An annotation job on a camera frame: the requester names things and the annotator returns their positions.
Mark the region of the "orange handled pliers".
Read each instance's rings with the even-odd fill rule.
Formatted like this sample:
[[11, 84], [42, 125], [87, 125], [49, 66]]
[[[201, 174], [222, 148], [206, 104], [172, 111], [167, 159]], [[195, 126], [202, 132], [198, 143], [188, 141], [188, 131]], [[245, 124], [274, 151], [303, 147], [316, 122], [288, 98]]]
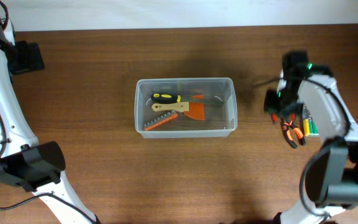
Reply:
[[[296, 114], [295, 114], [295, 113], [292, 113], [292, 114], [290, 115], [290, 121], [293, 121], [293, 120], [295, 119], [295, 117], [296, 117]], [[271, 115], [271, 119], [272, 119], [272, 121], [275, 123], [275, 122], [277, 122], [277, 120], [278, 120], [278, 116], [277, 116], [276, 114], [272, 114], [272, 115]]]

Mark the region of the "orange scraper with wooden handle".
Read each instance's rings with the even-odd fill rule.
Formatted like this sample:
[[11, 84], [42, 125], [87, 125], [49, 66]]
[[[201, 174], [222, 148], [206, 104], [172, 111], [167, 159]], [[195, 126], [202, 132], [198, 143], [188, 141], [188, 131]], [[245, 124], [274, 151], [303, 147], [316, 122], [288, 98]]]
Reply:
[[155, 112], [174, 110], [176, 112], [183, 113], [185, 116], [191, 119], [200, 121], [205, 120], [204, 103], [181, 102], [172, 104], [161, 104], [153, 101], [152, 109]]

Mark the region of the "orange perforated cylinder tool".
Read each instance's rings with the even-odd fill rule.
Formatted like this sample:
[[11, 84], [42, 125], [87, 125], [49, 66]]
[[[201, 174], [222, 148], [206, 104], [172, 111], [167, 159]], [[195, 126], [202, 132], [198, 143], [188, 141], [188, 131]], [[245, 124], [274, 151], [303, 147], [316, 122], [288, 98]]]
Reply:
[[163, 125], [164, 123], [167, 123], [173, 119], [176, 119], [177, 117], [178, 117], [178, 113], [174, 110], [171, 110], [171, 111], [145, 123], [144, 130], [150, 131], [152, 129], [155, 129], [156, 127]]

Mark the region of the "yellow black handled file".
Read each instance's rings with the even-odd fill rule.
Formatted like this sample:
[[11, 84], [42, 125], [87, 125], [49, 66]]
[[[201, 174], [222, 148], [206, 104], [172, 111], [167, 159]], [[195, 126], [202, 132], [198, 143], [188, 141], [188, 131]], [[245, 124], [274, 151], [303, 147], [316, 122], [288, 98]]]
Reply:
[[151, 100], [161, 104], [172, 104], [181, 102], [204, 103], [209, 105], [222, 105], [223, 101], [213, 98], [205, 98], [204, 95], [170, 95], [167, 93], [153, 93]]

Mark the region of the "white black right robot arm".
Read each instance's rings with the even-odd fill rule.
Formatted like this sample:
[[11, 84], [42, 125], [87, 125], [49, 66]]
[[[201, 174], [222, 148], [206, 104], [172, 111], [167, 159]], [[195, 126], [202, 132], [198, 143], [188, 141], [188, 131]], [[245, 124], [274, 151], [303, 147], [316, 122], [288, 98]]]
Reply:
[[317, 127], [321, 148], [300, 177], [300, 199], [276, 214], [274, 223], [324, 223], [358, 206], [358, 124], [351, 116], [327, 65], [308, 60], [305, 51], [282, 57], [276, 90], [266, 92], [264, 111], [282, 120], [288, 134], [293, 115], [306, 107]]

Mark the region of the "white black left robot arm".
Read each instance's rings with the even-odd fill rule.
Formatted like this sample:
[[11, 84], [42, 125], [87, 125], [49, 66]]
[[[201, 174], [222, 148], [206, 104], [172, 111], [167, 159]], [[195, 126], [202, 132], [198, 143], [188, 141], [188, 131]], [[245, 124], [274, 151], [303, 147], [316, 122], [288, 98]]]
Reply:
[[[7, 6], [0, 1], [5, 12]], [[8, 16], [0, 16], [0, 183], [21, 187], [33, 197], [13, 209], [41, 199], [61, 223], [99, 223], [70, 185], [66, 163], [55, 141], [39, 143], [29, 127], [12, 87], [13, 75], [45, 68], [36, 43], [15, 41]]]

